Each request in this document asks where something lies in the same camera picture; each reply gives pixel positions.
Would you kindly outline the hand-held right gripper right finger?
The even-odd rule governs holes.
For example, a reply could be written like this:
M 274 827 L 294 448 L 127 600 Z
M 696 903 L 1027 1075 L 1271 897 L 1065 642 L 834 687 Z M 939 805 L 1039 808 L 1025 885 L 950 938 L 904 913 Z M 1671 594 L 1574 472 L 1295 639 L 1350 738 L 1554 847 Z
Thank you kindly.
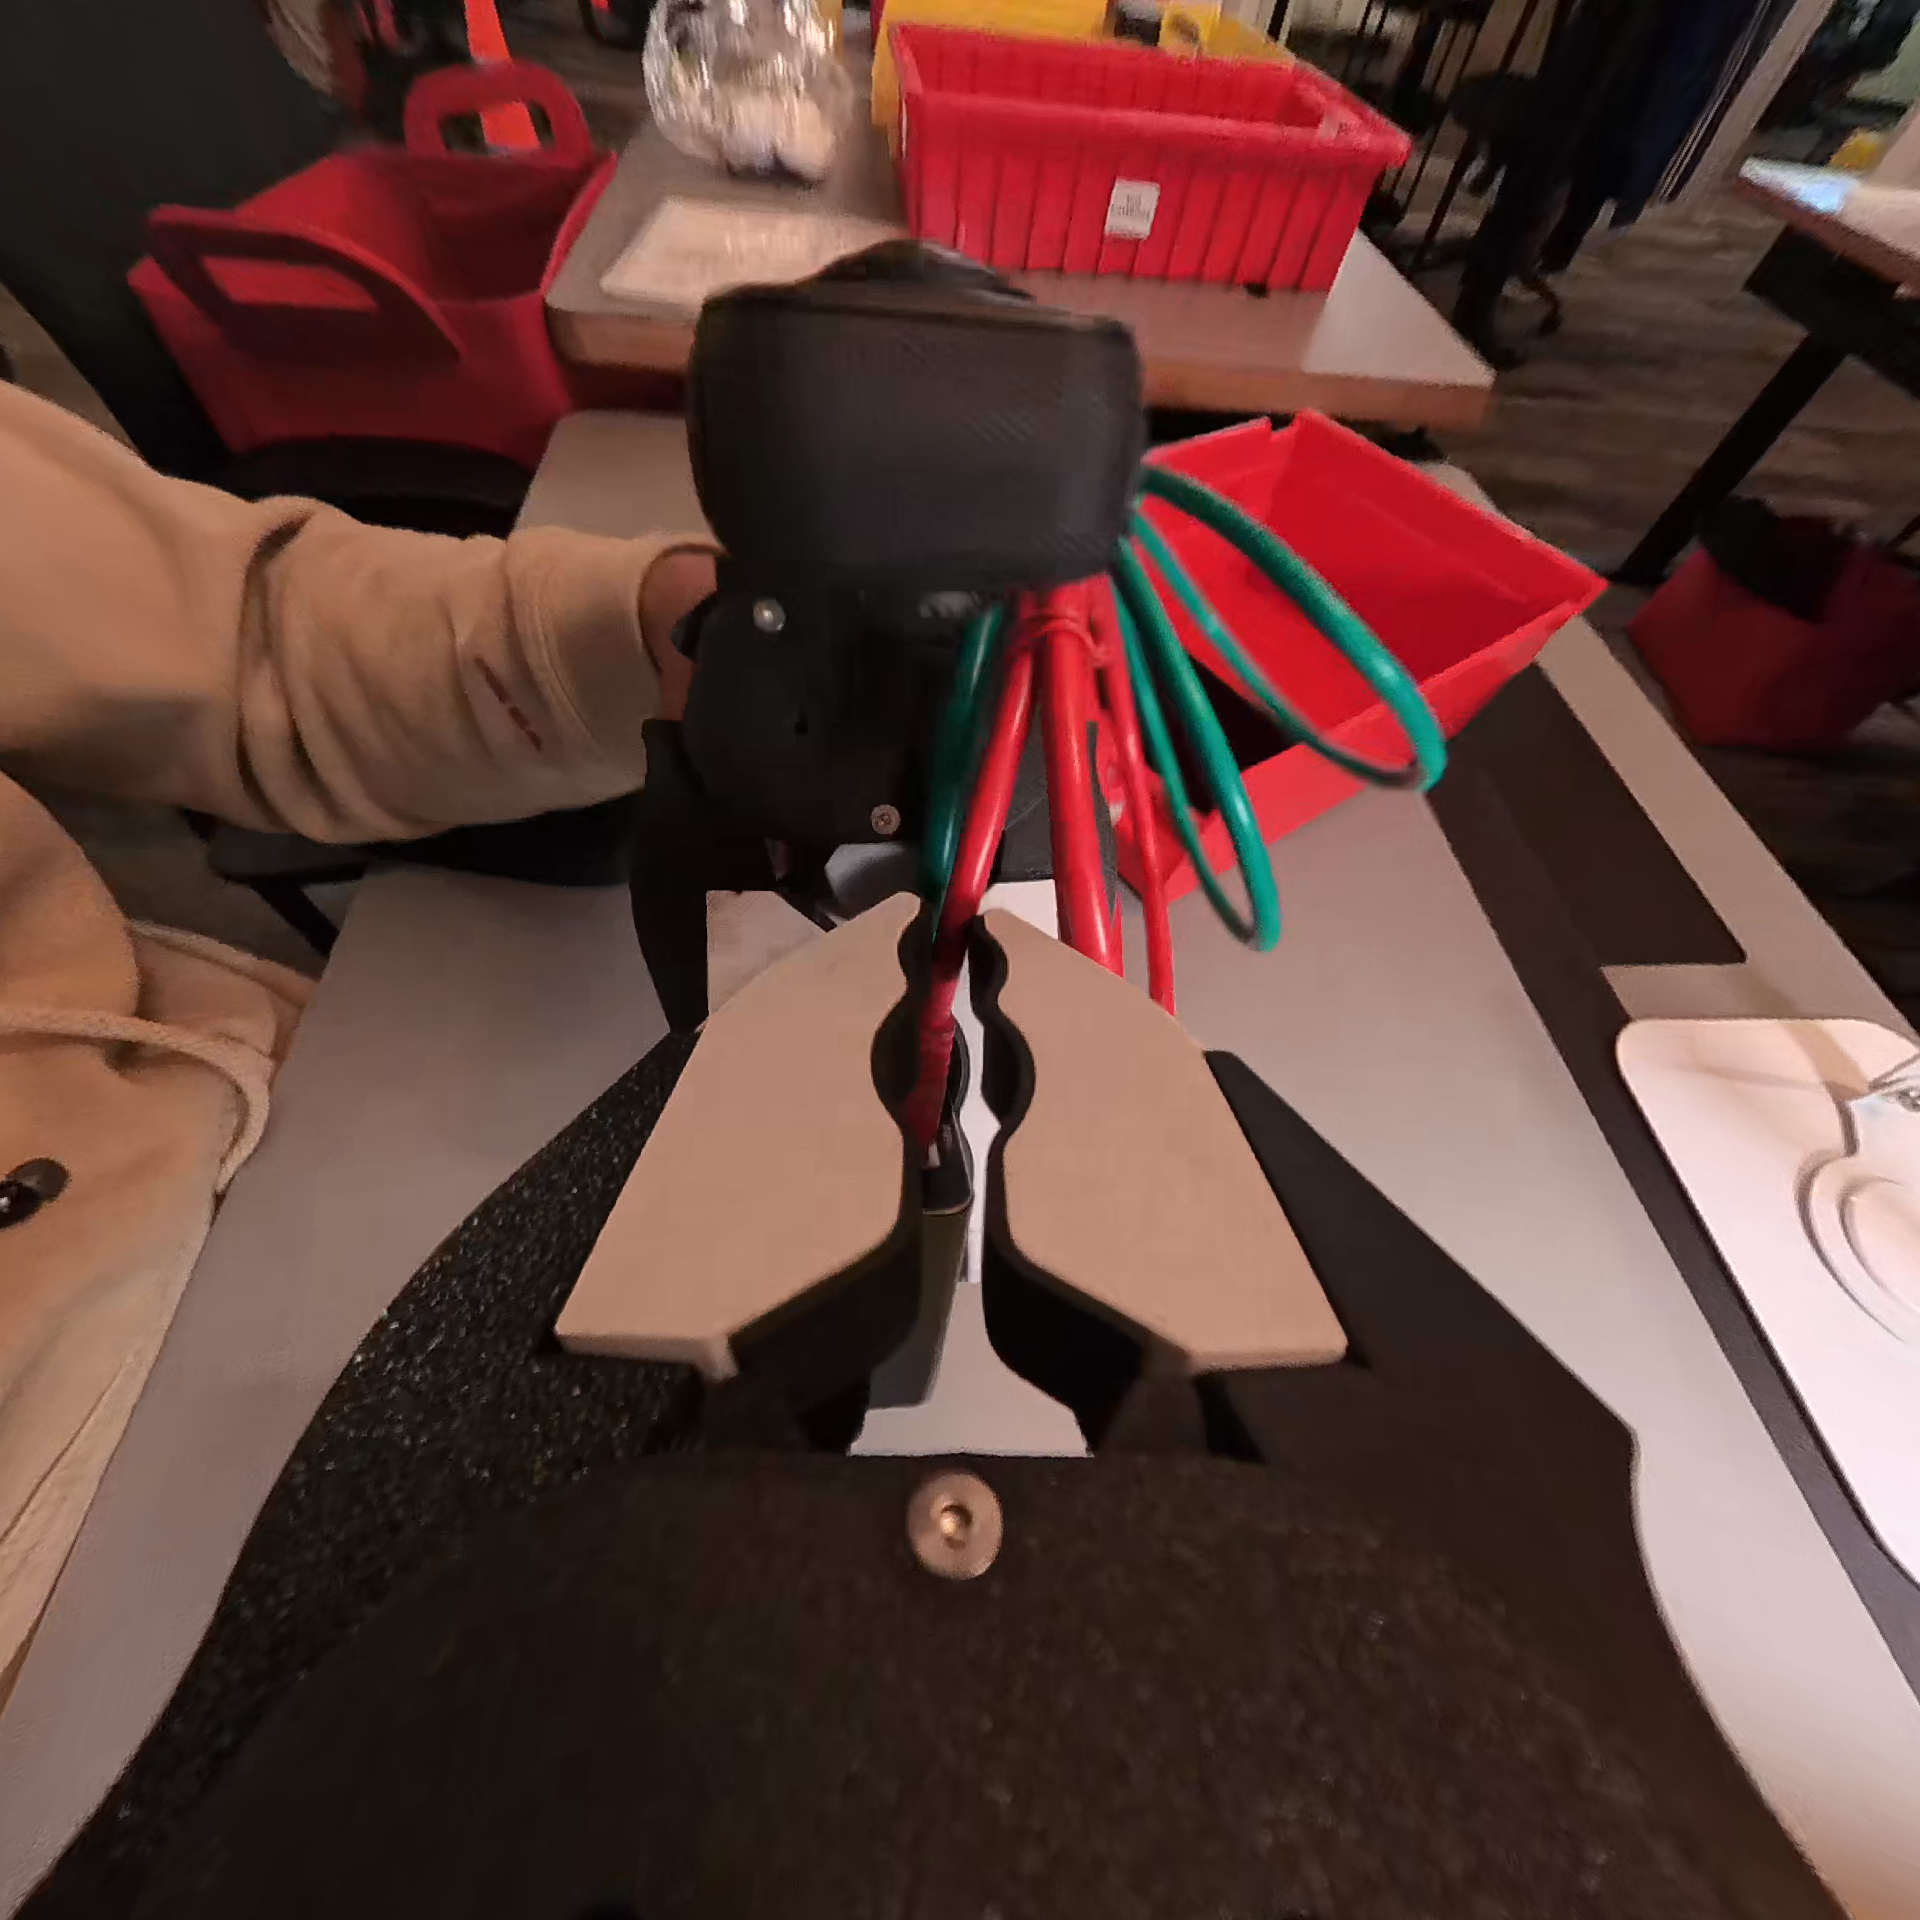
M 1124 976 L 1006 907 L 970 977 L 1000 1130 L 991 1248 L 1163 1375 L 1344 1360 L 1350 1336 L 1210 1056 Z

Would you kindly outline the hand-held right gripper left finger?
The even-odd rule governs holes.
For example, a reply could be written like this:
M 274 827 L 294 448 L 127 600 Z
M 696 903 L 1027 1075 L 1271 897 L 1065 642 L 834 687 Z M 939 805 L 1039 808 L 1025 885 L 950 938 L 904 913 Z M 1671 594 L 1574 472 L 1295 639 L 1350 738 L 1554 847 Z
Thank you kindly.
M 919 912 L 895 894 L 817 928 L 708 1011 L 561 1309 L 566 1351 L 768 1374 L 799 1309 L 919 1219 L 874 1065 Z

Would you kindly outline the red plastic bin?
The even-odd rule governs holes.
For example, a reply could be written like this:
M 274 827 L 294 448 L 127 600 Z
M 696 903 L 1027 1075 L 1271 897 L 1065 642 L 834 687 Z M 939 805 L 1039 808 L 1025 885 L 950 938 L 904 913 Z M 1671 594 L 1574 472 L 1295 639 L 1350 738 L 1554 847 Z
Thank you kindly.
M 1323 415 L 1238 423 L 1155 448 L 1148 458 L 1226 495 L 1310 563 L 1401 661 L 1447 739 L 1601 597 L 1590 567 Z M 1408 762 L 1392 713 L 1249 555 L 1159 495 L 1142 505 L 1242 650 L 1312 730 L 1358 755 Z M 1355 798 L 1361 779 L 1296 743 L 1256 702 L 1153 547 L 1143 570 L 1208 693 L 1265 838 L 1279 840 Z M 1238 877 L 1206 762 L 1176 711 L 1168 727 L 1208 864 L 1224 880 Z

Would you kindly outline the person's left forearm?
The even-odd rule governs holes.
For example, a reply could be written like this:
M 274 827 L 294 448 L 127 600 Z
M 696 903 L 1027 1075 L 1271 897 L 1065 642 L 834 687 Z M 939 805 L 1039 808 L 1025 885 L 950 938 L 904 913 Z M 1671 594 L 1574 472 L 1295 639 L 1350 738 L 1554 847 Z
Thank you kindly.
M 313 843 L 643 786 L 641 584 L 698 535 L 443 536 L 163 474 L 4 386 L 4 782 Z

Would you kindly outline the person's left hand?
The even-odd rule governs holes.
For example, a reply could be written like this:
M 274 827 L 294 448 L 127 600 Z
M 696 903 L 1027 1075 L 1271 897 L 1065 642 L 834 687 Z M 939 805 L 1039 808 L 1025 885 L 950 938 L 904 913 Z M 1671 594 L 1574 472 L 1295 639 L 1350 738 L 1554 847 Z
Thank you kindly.
M 655 559 L 641 584 L 641 634 L 657 664 L 660 717 L 671 721 L 688 706 L 698 663 L 681 642 L 716 594 L 716 562 L 708 546 L 675 546 Z

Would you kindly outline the paper sheet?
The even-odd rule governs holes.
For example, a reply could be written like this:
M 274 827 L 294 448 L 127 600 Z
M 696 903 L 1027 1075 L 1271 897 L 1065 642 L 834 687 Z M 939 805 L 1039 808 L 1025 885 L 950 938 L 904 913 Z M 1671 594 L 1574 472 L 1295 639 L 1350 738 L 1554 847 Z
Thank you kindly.
M 750 282 L 793 282 L 840 257 L 904 237 L 895 223 L 838 209 L 663 199 L 599 278 L 615 301 L 696 315 Z

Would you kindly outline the red ribbed crate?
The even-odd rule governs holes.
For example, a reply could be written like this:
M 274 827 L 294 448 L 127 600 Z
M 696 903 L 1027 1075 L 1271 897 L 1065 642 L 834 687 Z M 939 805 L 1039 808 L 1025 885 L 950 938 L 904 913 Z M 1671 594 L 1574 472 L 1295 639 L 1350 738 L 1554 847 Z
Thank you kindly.
M 1330 289 L 1408 134 L 1310 64 L 905 21 L 898 183 L 1004 273 Z

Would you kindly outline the clear plastic bag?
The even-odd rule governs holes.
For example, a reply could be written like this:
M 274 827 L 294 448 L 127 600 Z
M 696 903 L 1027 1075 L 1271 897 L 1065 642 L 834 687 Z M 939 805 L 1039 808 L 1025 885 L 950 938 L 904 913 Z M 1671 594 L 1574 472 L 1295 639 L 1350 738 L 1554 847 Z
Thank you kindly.
M 838 5 L 659 2 L 641 71 L 655 130 L 734 177 L 822 185 L 852 115 Z

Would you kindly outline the yellow storage crate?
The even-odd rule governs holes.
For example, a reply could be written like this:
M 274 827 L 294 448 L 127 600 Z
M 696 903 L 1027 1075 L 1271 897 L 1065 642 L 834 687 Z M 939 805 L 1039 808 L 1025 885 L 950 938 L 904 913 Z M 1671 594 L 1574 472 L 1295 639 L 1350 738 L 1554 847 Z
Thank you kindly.
M 872 120 L 896 127 L 900 81 L 895 30 L 937 25 L 1044 41 L 1129 41 L 1178 56 L 1287 62 L 1276 39 L 1254 30 L 1222 5 L 1120 2 L 874 2 Z

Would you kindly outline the wooden table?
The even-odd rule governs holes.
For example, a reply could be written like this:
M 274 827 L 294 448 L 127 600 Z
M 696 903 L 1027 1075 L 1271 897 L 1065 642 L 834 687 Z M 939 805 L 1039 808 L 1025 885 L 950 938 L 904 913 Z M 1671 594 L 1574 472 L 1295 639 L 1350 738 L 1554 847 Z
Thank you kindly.
M 633 134 L 546 289 L 548 333 L 579 368 L 684 369 L 691 318 L 617 299 L 603 277 L 671 199 L 724 209 L 847 214 L 896 223 L 884 142 L 862 130 L 826 185 L 742 181 L 680 153 L 655 127 Z M 1200 415 L 1319 411 L 1392 426 L 1475 426 L 1495 373 L 1362 234 L 1323 294 L 1250 294 L 1227 285 L 1120 277 L 1019 273 L 1016 281 L 1080 315 L 1137 336 L 1153 408 Z

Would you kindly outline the white board stand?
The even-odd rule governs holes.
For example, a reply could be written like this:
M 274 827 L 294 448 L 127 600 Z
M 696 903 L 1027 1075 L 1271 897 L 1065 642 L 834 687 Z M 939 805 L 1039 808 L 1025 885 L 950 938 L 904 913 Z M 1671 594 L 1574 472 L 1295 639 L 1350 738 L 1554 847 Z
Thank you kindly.
M 1852 1016 L 1641 1018 L 1625 1089 L 1868 1531 L 1918 1576 L 1918 1056 Z

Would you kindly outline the person's torso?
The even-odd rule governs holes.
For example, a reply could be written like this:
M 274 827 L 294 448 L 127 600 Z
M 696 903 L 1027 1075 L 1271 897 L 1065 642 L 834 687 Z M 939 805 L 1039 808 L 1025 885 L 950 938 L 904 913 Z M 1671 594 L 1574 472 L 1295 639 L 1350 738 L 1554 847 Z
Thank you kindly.
M 255 1153 L 307 976 L 128 918 L 81 843 L 3 786 L 3 1665 L 12 1677 Z

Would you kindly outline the small red bag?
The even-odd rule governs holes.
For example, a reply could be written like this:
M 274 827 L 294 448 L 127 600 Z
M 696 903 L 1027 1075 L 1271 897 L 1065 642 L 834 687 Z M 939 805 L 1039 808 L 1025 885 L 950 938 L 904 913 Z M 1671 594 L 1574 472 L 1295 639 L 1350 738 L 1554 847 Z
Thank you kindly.
M 1826 751 L 1916 695 L 1916 570 L 1855 546 L 1819 609 L 1801 615 L 1695 553 L 1625 638 L 1692 745 Z

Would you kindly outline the hanging jackets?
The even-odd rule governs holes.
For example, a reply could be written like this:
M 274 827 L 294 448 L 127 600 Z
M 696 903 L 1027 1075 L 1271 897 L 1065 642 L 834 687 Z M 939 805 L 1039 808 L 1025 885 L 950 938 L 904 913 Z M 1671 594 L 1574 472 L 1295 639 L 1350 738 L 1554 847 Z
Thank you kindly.
M 1575 5 L 1505 151 L 1505 185 L 1545 219 L 1547 272 L 1657 200 L 1770 13 L 1766 2 Z

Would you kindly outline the wooden desk with black legs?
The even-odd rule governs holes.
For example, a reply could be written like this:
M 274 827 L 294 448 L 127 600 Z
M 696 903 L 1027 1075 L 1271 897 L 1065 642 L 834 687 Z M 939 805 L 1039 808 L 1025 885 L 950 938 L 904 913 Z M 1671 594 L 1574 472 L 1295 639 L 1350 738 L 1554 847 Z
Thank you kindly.
M 1735 189 L 1780 225 L 1745 289 L 1804 336 L 1611 568 L 1619 586 L 1656 586 L 1846 362 L 1918 394 L 1916 186 L 1748 159 Z

